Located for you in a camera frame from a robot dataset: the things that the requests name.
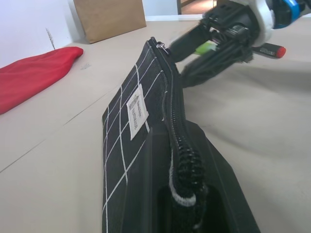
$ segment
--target floor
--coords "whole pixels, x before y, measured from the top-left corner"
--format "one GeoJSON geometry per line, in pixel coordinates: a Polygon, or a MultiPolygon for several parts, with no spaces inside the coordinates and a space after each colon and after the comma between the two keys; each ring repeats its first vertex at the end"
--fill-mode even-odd
{"type": "Polygon", "coordinates": [[[213,4],[216,1],[213,0],[196,0],[184,7],[181,8],[182,15],[196,15],[196,14],[203,14],[204,12],[208,11],[209,9],[213,8],[213,4]]]}
{"type": "MultiPolygon", "coordinates": [[[[0,115],[1,233],[102,232],[102,114],[147,39],[168,45],[196,24],[148,22],[74,43],[85,52],[68,75],[0,115]]],[[[231,164],[262,233],[311,229],[310,24],[274,32],[282,59],[255,56],[184,90],[187,119],[231,164]]]]}

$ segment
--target white label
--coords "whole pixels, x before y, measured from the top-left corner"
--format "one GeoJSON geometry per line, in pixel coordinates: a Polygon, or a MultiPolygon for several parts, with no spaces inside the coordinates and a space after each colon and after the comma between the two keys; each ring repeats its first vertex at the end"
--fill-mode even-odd
{"type": "Polygon", "coordinates": [[[141,84],[126,103],[128,121],[130,124],[131,140],[136,136],[149,114],[147,112],[141,84]]]}

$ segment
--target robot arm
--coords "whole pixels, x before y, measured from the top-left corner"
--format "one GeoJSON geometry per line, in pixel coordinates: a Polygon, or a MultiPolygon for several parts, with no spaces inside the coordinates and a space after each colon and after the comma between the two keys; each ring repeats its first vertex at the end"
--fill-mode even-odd
{"type": "Polygon", "coordinates": [[[171,56],[180,62],[206,41],[217,44],[181,73],[184,87],[219,74],[235,62],[253,59],[252,47],[267,42],[274,29],[289,26],[306,14],[311,0],[219,0],[191,31],[171,44],[171,56]]]}

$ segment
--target white robot part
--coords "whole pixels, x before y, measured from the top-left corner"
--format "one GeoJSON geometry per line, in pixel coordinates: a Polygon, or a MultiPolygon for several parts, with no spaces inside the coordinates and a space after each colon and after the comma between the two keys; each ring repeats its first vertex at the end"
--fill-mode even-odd
{"type": "Polygon", "coordinates": [[[265,0],[231,0],[242,5],[249,5],[254,12],[260,33],[253,47],[259,47],[266,43],[272,36],[274,27],[274,17],[265,0]]]}

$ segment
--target zipper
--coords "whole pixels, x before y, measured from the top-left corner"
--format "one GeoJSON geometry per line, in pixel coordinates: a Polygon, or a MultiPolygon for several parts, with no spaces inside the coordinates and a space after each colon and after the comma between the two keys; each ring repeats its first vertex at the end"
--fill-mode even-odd
{"type": "Polygon", "coordinates": [[[165,122],[169,127],[173,152],[177,155],[178,164],[176,174],[180,184],[198,194],[203,187],[204,169],[201,156],[192,143],[186,127],[186,115],[184,108],[183,90],[180,74],[172,61],[169,49],[161,42],[151,38],[151,46],[158,58],[165,76],[168,78],[168,90],[166,100],[165,122]]]}

